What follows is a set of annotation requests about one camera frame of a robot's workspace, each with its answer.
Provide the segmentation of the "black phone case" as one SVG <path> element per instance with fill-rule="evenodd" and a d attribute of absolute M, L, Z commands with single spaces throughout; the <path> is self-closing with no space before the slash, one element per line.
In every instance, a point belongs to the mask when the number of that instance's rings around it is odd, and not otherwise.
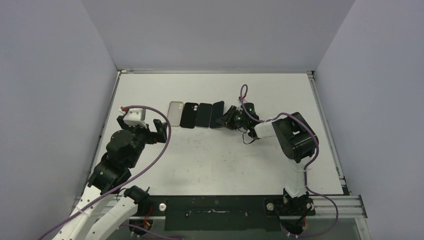
<path fill-rule="evenodd" d="M 184 104 L 179 124 L 181 128 L 193 129 L 196 126 L 198 108 L 198 103 L 186 102 Z"/>

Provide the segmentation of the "cream phone case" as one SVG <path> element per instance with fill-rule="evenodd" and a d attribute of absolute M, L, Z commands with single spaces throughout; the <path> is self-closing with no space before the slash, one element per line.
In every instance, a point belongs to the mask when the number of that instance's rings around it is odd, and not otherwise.
<path fill-rule="evenodd" d="M 184 103 L 182 101 L 171 101 L 168 106 L 167 119 L 172 127 L 179 127 L 182 117 Z"/>

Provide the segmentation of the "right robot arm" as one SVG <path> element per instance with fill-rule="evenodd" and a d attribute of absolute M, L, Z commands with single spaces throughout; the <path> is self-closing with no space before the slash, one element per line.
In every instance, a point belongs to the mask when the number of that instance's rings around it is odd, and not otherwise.
<path fill-rule="evenodd" d="M 211 122 L 230 130 L 244 129 L 254 141 L 275 138 L 291 167 L 286 173 L 283 188 L 284 211 L 294 215 L 299 211 L 314 210 L 306 179 L 309 165 L 303 159 L 316 159 L 319 140 L 299 112 L 279 119 L 260 120 L 255 105 L 246 102 L 239 107 L 232 105 L 221 116 L 212 118 Z"/>

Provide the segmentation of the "cream-edged spare phone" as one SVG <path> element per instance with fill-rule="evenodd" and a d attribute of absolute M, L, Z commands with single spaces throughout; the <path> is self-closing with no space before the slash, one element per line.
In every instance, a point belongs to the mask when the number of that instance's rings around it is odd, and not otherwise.
<path fill-rule="evenodd" d="M 218 101 L 212 104 L 209 128 L 217 129 L 222 127 L 222 125 L 219 123 L 219 119 L 221 119 L 224 114 L 224 107 L 224 101 Z"/>

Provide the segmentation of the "black phone white edge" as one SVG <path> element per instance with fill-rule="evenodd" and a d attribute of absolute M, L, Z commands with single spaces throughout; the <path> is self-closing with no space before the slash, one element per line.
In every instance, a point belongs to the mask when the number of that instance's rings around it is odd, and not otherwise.
<path fill-rule="evenodd" d="M 213 105 L 211 103 L 200 103 L 197 108 L 195 126 L 198 128 L 209 128 Z"/>

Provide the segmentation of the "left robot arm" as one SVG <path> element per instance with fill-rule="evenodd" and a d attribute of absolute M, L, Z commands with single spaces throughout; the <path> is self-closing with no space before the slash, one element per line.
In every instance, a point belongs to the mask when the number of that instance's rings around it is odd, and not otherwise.
<path fill-rule="evenodd" d="M 103 209 L 113 196 L 128 183 L 140 177 L 159 159 L 157 156 L 144 170 L 132 176 L 131 169 L 146 145 L 163 143 L 167 148 L 171 123 L 168 119 L 154 119 L 155 131 L 144 121 L 144 114 L 137 108 L 117 117 L 120 129 L 112 134 L 106 152 L 89 176 L 83 194 L 70 216 L 43 233 L 44 239 L 57 230 L 55 240 L 105 240 L 130 216 L 144 215 L 149 210 L 149 193 L 133 185 L 124 191 L 121 200 L 108 212 Z"/>

